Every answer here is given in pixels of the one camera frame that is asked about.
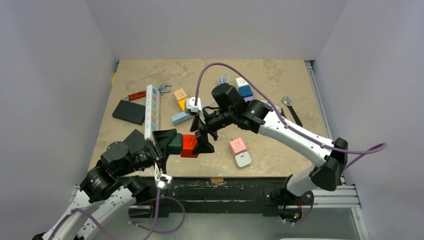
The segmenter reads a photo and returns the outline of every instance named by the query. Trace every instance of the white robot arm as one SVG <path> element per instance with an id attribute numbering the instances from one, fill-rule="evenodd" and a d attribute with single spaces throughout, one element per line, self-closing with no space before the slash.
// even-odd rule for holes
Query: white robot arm
<path id="1" fill-rule="evenodd" d="M 197 138 L 193 154 L 213 153 L 215 149 L 209 143 L 208 134 L 214 140 L 217 140 L 218 130 L 230 124 L 235 124 L 243 130 L 249 130 L 279 141 L 300 153 L 312 163 L 310 168 L 288 177 L 286 190 L 295 197 L 315 188 L 322 188 L 327 191 L 336 190 L 347 163 L 347 154 L 324 148 L 323 145 L 300 136 L 290 128 L 316 139 L 326 146 L 347 150 L 348 143 L 344 139 L 338 138 L 333 141 L 316 135 L 286 118 L 283 118 L 284 125 L 278 117 L 280 113 L 274 112 L 269 105 L 259 100 L 246 102 L 235 87 L 228 83 L 216 86 L 212 90 L 212 96 L 218 107 L 202 109 L 198 107 L 201 106 L 200 99 L 198 98 L 197 104 L 195 104 L 194 97 L 188 99 L 185 103 L 187 113 L 195 115 L 190 129 L 191 132 L 195 132 Z M 206 112 L 206 108 L 213 110 L 213 113 Z"/>

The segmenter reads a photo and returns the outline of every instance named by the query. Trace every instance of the gray wall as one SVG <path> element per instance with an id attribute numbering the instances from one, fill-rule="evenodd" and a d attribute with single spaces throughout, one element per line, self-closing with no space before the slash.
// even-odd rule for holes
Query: gray wall
<path id="1" fill-rule="evenodd" d="M 113 66 L 83 0 L 0 1 L 1 239 L 31 239 L 67 208 Z"/>
<path id="2" fill-rule="evenodd" d="M 85 0 L 120 59 L 315 59 L 347 0 Z"/>
<path id="3" fill-rule="evenodd" d="M 333 136 L 389 144 L 346 173 L 376 240 L 424 236 L 423 13 L 422 0 L 349 1 L 314 66 Z"/>

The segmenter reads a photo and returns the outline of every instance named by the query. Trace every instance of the blue block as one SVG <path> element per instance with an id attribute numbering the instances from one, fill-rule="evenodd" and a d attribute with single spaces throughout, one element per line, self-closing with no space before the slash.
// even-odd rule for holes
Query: blue block
<path id="1" fill-rule="evenodd" d="M 178 124 L 185 122 L 185 121 L 192 119 L 192 118 L 194 118 L 193 115 L 187 114 L 187 113 L 182 111 L 182 112 L 178 113 L 177 115 L 172 116 L 171 121 L 174 125 L 178 125 Z"/>
<path id="2" fill-rule="evenodd" d="M 238 93 L 243 97 L 251 97 L 253 96 L 253 92 L 250 86 L 241 86 L 238 88 Z"/>

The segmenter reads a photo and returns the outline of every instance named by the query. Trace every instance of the marble-patterned surface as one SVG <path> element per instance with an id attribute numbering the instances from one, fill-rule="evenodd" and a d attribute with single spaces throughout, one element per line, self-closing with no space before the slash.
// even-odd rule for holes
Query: marble-patterned surface
<path id="1" fill-rule="evenodd" d="M 286 116 L 294 122 L 289 110 L 281 103 L 283 96 L 289 96 L 303 127 L 318 135 L 325 136 L 319 108 L 303 60 L 222 60 L 222 59 L 124 59 L 119 62 L 114 84 L 104 112 L 96 145 L 90 162 L 94 167 L 106 147 L 114 141 L 122 141 L 134 129 L 144 132 L 144 126 L 112 117 L 118 102 L 128 94 L 168 82 L 172 90 L 183 88 L 189 97 L 195 95 L 196 83 L 201 70 L 210 63 L 223 62 L 243 73 L 276 105 L 282 107 Z M 235 85 L 236 73 L 223 66 L 212 66 L 202 79 L 200 98 L 202 103 L 212 100 L 211 90 L 217 79 L 224 73 L 231 75 L 230 84 Z M 256 99 L 263 98 L 253 93 Z M 135 103 L 144 104 L 145 99 Z M 173 126 L 171 116 L 181 110 L 173 95 L 166 93 L 160 99 L 161 130 L 176 128 L 179 133 L 190 134 L 191 121 Z M 172 155 L 167 163 L 168 174 L 184 177 L 280 177 L 295 174 L 310 166 L 302 155 L 274 139 L 254 134 L 231 125 L 218 132 L 219 139 L 212 141 L 215 153 L 201 154 L 198 158 L 181 158 Z M 239 168 L 228 149 L 229 141 L 242 137 L 252 163 Z M 153 169 L 138 172 L 152 176 Z"/>

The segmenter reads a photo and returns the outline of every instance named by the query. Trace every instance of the light blue block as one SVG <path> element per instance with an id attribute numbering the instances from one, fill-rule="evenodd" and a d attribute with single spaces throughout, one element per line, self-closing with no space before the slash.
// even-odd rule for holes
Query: light blue block
<path id="1" fill-rule="evenodd" d="M 178 113 L 177 115 L 172 116 L 171 121 L 172 121 L 172 124 L 178 125 L 182 122 L 185 122 L 189 119 L 192 119 L 193 117 L 194 117 L 193 115 L 187 114 L 187 113 L 182 111 L 182 112 Z"/>

